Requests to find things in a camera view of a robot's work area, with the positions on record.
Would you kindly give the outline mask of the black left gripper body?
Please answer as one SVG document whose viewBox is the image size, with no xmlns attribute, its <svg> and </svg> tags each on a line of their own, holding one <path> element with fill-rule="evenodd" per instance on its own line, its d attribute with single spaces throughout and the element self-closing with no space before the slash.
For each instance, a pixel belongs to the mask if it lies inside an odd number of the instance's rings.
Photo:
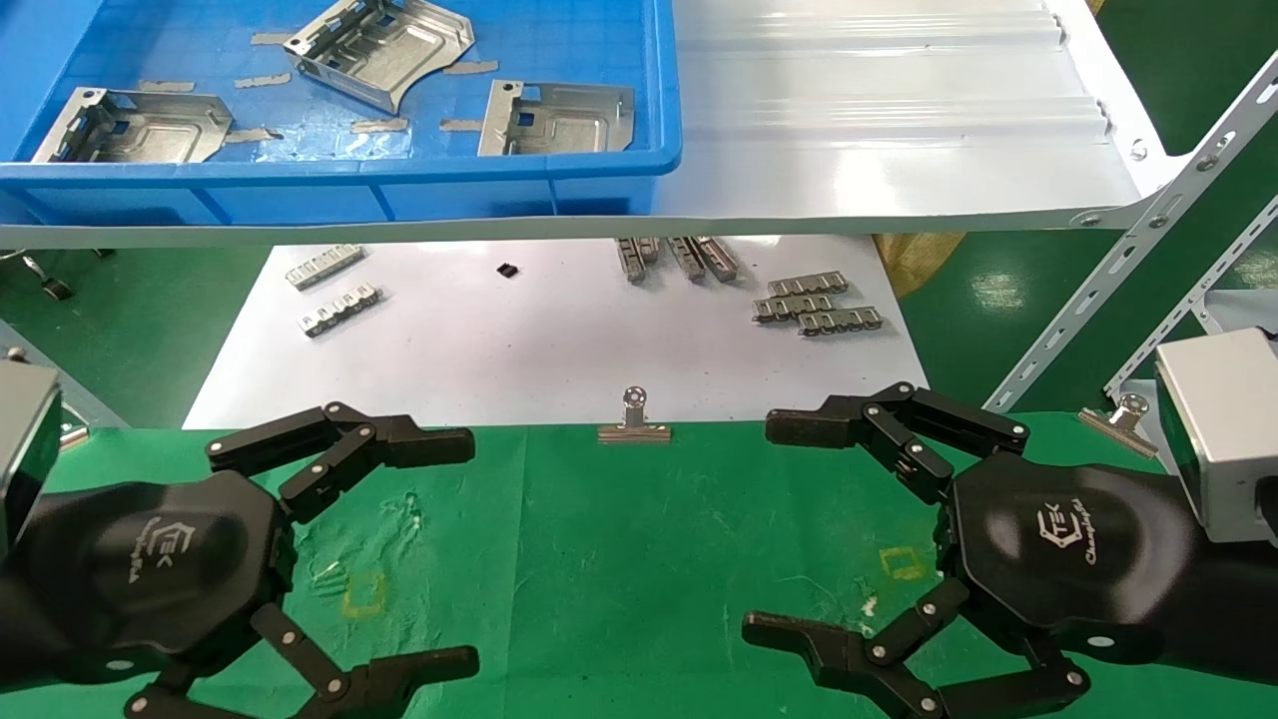
<svg viewBox="0 0 1278 719">
<path fill-rule="evenodd" d="M 250 618 L 294 564 L 282 506 L 233 470 L 42 496 L 3 559 L 3 690 L 213 676 L 259 642 Z"/>
</svg>

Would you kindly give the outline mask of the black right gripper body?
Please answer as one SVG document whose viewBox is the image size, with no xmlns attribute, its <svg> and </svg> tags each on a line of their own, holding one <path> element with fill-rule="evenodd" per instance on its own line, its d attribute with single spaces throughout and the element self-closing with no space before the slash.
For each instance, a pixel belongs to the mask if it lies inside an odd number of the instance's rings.
<svg viewBox="0 0 1278 719">
<path fill-rule="evenodd" d="M 1013 453 L 958 474 L 941 561 L 1005 651 L 1049 640 L 1105 663 L 1274 685 L 1275 549 L 1210 541 L 1177 479 Z"/>
</svg>

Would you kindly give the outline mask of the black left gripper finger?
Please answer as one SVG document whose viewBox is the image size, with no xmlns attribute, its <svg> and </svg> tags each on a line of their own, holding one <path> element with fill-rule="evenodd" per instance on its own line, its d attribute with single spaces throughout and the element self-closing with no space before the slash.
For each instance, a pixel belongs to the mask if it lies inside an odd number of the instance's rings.
<svg viewBox="0 0 1278 719">
<path fill-rule="evenodd" d="M 374 658 L 341 670 L 273 602 L 252 614 L 250 627 L 314 690 L 294 718 L 401 718 L 420 687 L 466 679 L 479 672 L 479 654 L 466 645 Z M 125 716 L 245 716 L 192 700 L 188 692 L 196 677 L 192 665 L 169 665 L 128 701 Z"/>
<path fill-rule="evenodd" d="M 438 467 L 474 457 L 469 428 L 424 429 L 406 414 L 368 415 L 346 404 L 284 415 L 207 446 L 211 469 L 247 478 L 305 460 L 279 488 L 293 524 L 311 524 L 376 467 Z"/>
</svg>

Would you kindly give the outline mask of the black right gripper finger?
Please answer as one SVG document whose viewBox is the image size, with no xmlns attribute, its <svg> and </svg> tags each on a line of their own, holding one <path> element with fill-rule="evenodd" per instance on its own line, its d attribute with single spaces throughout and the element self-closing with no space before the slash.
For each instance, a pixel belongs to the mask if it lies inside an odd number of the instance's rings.
<svg viewBox="0 0 1278 719">
<path fill-rule="evenodd" d="M 772 444 L 861 447 L 927 504 L 950 496 L 956 473 L 927 438 L 976 458 L 1020 455 L 1028 444 L 1021 423 L 907 382 L 877 395 L 829 395 L 814 410 L 773 409 L 764 435 Z"/>
<path fill-rule="evenodd" d="M 749 610 L 741 637 L 750 645 L 803 658 L 813 682 L 872 700 L 889 718 L 1031 718 L 1058 713 L 1091 682 L 1044 633 L 1019 637 L 1028 669 L 941 688 L 923 682 L 907 660 L 958 619 L 970 587 L 944 579 L 875 636 L 815 619 Z"/>
</svg>

